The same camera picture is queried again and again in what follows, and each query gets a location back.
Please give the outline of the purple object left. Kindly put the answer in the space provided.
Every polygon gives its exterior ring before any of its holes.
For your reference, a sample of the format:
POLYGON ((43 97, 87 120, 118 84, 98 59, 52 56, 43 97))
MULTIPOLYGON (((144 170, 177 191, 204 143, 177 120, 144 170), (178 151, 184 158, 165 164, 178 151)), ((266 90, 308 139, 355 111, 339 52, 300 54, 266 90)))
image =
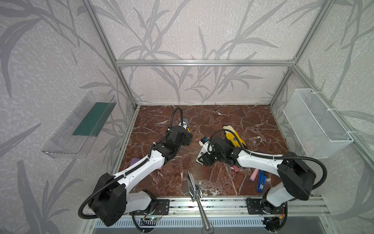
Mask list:
POLYGON ((139 161, 140 161, 140 159, 138 159, 138 158, 133 158, 133 159, 131 160, 131 162, 130 162, 130 167, 133 166, 134 164, 136 164, 136 163, 139 162, 139 161))

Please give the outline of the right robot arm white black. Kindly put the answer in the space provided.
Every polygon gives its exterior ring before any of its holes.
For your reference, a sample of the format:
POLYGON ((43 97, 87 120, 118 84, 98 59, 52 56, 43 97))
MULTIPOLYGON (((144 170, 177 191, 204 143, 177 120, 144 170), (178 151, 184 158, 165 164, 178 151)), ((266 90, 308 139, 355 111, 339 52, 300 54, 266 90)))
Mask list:
POLYGON ((293 152, 284 155, 267 155, 249 151, 242 144, 232 145, 228 139, 214 137, 202 139, 196 161, 204 166, 223 162, 230 166, 254 168, 278 176, 281 182, 264 193, 263 210, 272 210, 293 200, 308 200, 311 191, 327 179, 327 168, 319 160, 299 157, 293 152))

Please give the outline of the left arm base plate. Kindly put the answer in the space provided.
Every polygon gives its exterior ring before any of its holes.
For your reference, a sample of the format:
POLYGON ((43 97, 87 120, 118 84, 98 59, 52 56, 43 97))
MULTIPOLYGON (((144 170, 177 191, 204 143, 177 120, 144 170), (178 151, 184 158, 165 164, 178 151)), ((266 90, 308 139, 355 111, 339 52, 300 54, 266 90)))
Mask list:
POLYGON ((153 199, 147 208, 150 215, 168 215, 170 208, 169 199, 153 199))

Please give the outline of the clear plastic wall shelf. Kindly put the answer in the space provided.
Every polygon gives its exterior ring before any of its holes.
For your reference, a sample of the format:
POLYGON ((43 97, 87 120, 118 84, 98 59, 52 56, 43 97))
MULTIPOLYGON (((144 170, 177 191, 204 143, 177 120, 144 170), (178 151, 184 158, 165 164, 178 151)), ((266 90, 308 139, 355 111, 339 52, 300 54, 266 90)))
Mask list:
POLYGON ((115 95, 87 92, 42 152, 53 159, 84 159, 117 104, 115 95))

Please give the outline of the blue lighter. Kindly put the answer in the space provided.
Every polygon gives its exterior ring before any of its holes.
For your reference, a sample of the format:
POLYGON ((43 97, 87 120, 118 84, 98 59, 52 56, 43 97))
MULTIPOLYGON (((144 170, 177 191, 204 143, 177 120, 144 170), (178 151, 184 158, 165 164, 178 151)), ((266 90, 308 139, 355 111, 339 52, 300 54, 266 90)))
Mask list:
POLYGON ((266 185, 266 179, 267 179, 267 172, 260 170, 259 175, 258 175, 258 184, 257 184, 258 193, 262 193, 264 191, 264 188, 266 185))

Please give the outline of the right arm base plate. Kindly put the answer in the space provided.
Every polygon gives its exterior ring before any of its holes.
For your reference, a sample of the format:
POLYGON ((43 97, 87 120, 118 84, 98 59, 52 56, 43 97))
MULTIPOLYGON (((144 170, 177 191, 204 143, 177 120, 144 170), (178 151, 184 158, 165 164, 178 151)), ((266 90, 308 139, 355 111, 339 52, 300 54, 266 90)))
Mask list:
POLYGON ((247 198, 245 200, 249 215, 275 215, 281 216, 285 212, 286 202, 276 207, 262 199, 247 198))

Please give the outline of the yellow work glove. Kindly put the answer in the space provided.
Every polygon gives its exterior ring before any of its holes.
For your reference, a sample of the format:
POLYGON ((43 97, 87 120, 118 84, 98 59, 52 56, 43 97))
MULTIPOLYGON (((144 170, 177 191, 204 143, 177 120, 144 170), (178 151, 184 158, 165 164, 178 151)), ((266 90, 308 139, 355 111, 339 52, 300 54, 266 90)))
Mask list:
POLYGON ((233 147, 241 147, 241 145, 247 149, 246 144, 244 141, 239 137, 237 132, 234 130, 234 128, 231 125, 224 126, 223 129, 225 129, 225 137, 226 140, 233 146, 233 147))

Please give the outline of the red white remote control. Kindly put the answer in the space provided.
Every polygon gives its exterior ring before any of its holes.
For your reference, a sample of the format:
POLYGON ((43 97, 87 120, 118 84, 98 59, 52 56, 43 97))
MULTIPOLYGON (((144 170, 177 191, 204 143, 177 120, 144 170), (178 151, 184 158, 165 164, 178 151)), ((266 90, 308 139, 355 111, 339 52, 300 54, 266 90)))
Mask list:
POLYGON ((196 162, 200 165, 209 166, 208 159, 207 159, 207 152, 205 153, 200 152, 196 159, 196 162))

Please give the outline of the pink cylinder right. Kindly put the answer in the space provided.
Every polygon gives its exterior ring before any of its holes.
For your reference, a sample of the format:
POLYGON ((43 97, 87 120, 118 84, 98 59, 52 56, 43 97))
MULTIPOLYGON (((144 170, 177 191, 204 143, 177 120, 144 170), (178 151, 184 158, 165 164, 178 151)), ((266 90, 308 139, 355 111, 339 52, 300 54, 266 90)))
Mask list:
POLYGON ((255 179, 256 179, 258 173, 259 173, 259 169, 255 169, 255 170, 253 171, 253 173, 251 174, 251 176, 250 176, 250 180, 251 180, 251 181, 255 181, 255 179))

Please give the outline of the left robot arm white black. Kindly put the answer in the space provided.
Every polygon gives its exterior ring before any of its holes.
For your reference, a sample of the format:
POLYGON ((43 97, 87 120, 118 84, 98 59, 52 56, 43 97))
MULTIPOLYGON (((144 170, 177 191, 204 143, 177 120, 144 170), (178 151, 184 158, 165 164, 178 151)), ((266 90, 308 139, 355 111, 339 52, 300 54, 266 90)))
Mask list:
POLYGON ((99 218, 109 227, 124 214, 153 209, 156 198, 152 193, 132 193, 132 189, 172 160, 180 147, 189 145, 191 140, 192 133, 186 123, 169 128, 167 134, 140 161, 114 175, 103 174, 93 193, 79 207, 78 216, 82 219, 99 218))

